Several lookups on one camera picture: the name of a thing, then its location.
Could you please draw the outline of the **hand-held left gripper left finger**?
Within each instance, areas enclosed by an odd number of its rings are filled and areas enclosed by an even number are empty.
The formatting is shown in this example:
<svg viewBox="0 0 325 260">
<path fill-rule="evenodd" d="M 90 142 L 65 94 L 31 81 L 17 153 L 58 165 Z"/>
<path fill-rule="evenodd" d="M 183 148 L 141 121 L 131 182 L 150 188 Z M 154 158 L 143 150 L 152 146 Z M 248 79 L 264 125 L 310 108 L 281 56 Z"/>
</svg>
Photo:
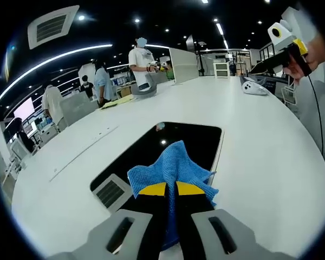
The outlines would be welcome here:
<svg viewBox="0 0 325 260">
<path fill-rule="evenodd" d="M 82 246 L 49 259 L 158 259 L 167 225 L 167 184 L 143 188 L 135 205 L 140 212 L 118 210 L 93 228 Z"/>
</svg>

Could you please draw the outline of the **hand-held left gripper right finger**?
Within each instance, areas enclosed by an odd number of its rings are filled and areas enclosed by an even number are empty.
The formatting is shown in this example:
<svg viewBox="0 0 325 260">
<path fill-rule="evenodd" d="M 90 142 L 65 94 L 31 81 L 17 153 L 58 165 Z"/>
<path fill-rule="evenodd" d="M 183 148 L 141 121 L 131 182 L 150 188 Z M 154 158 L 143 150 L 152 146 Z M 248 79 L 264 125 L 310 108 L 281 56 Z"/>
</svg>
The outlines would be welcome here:
<svg viewBox="0 0 325 260">
<path fill-rule="evenodd" d="M 176 182 L 175 215 L 184 259 L 291 259 L 256 242 L 254 232 L 223 209 L 214 209 L 205 192 Z"/>
</svg>

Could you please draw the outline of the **person's right hand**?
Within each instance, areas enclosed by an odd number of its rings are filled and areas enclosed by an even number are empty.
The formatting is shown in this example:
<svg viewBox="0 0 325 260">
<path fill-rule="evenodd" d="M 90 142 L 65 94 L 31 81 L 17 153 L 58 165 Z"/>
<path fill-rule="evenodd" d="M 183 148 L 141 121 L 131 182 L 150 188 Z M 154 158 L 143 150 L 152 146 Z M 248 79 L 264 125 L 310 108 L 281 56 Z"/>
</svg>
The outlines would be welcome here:
<svg viewBox="0 0 325 260">
<path fill-rule="evenodd" d="M 307 44 L 307 49 L 308 54 L 305 60 L 313 72 L 319 66 L 319 64 L 325 62 L 325 41 L 323 36 L 321 34 L 317 34 Z M 305 76 L 302 68 L 291 55 L 289 65 L 283 68 L 283 72 L 290 75 L 296 83 L 299 83 L 300 79 Z"/>
</svg>

